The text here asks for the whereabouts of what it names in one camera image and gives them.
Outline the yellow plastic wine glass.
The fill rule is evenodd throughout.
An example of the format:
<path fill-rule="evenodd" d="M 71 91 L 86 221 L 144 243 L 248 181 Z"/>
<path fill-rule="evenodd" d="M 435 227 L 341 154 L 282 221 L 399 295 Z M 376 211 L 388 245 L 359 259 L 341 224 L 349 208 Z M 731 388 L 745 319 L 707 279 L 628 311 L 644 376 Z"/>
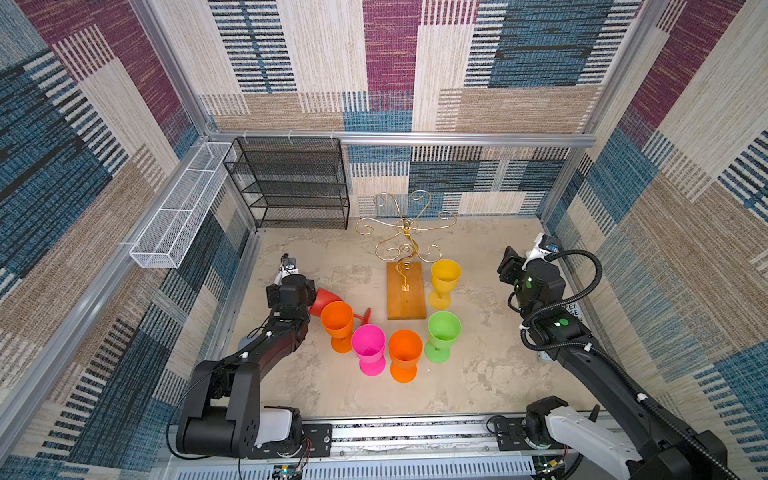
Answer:
<path fill-rule="evenodd" d="M 462 269 L 453 260 L 439 260 L 432 265 L 431 284 L 433 291 L 428 296 L 430 306 L 436 310 L 446 310 L 451 305 L 450 293 L 456 288 L 461 278 Z"/>

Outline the green plastic wine glass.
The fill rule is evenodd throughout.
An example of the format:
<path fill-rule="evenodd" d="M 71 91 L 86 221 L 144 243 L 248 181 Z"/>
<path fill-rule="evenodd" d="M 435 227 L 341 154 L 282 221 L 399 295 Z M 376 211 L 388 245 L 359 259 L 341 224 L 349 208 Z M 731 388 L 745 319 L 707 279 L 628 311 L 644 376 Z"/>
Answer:
<path fill-rule="evenodd" d="M 459 318 L 449 311 L 438 311 L 427 321 L 428 342 L 424 353 L 435 364 L 446 362 L 450 358 L 451 347 L 462 333 Z"/>

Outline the dark orange plastic wine glass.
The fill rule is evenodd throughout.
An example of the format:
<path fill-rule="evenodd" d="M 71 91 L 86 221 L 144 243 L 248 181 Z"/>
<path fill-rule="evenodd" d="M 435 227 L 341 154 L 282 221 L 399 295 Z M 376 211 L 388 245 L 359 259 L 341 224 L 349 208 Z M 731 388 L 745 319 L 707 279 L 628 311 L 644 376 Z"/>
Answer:
<path fill-rule="evenodd" d="M 415 379 L 422 352 L 423 342 L 412 330 L 398 330 L 390 337 L 390 373 L 395 381 L 410 383 Z"/>

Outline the magenta plastic wine glass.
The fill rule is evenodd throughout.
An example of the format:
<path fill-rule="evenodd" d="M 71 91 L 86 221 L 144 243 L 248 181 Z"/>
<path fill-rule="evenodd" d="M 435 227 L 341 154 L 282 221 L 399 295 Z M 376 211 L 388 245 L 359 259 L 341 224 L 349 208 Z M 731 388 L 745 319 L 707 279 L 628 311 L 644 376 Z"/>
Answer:
<path fill-rule="evenodd" d="M 385 333 L 376 325 L 363 325 L 354 332 L 351 345 L 363 374 L 375 377 L 384 371 L 386 341 Z"/>

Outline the light orange plastic wine glass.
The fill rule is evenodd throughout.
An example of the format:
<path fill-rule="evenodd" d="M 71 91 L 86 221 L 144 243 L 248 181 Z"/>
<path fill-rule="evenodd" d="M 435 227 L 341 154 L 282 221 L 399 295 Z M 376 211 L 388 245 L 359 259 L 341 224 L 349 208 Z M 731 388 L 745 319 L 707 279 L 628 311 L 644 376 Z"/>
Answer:
<path fill-rule="evenodd" d="M 351 338 L 354 329 L 354 312 L 343 301 L 331 302 L 321 312 L 321 323 L 331 337 L 331 347 L 340 354 L 352 350 Z"/>

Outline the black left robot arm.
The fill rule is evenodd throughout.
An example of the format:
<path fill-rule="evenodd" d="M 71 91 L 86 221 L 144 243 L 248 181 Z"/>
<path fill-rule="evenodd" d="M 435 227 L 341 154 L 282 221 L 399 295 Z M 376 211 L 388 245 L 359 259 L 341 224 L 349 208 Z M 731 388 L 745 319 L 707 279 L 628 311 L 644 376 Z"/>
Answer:
<path fill-rule="evenodd" d="M 266 288 L 269 315 L 258 335 L 236 353 L 193 370 L 175 437 L 178 457 L 256 458 L 290 453 L 304 442 L 300 412 L 260 402 L 263 378 L 296 351 L 308 333 L 315 283 L 290 274 Z"/>

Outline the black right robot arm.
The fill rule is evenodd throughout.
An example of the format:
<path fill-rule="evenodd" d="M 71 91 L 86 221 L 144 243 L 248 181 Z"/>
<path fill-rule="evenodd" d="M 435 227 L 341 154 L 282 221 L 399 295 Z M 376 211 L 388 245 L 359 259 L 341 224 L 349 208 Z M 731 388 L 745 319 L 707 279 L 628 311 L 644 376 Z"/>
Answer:
<path fill-rule="evenodd" d="M 566 298 L 565 280 L 555 262 L 568 256 L 590 260 L 595 274 L 587 287 Z M 527 408 L 532 445 L 572 447 L 617 479 L 735 478 L 724 443 L 711 431 L 695 431 L 656 401 L 568 311 L 568 305 L 599 285 L 603 267 L 596 255 L 565 250 L 557 238 L 540 235 L 525 256 L 507 247 L 497 273 L 513 288 L 508 305 L 522 318 L 523 345 L 546 353 L 574 375 L 626 434 L 612 434 L 551 396 Z"/>

